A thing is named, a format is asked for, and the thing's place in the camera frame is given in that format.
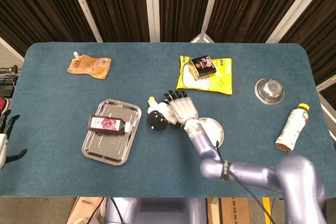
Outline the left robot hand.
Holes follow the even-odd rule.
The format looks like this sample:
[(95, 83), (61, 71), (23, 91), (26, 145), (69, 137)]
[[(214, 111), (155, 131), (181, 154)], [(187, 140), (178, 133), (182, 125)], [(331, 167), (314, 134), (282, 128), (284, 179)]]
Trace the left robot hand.
[(20, 115), (15, 115), (7, 120), (10, 110), (1, 116), (1, 169), (8, 163), (17, 161), (25, 156), (28, 149), (22, 149), (16, 155), (7, 155), (8, 141), (13, 130), (15, 122), (19, 119)]

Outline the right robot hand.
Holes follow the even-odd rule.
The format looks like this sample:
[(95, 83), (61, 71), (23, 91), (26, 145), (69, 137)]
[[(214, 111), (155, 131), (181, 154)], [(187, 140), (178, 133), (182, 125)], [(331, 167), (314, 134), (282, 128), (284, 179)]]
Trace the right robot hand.
[(164, 96), (180, 125), (184, 126), (189, 120), (199, 119), (198, 111), (185, 90), (169, 90)]

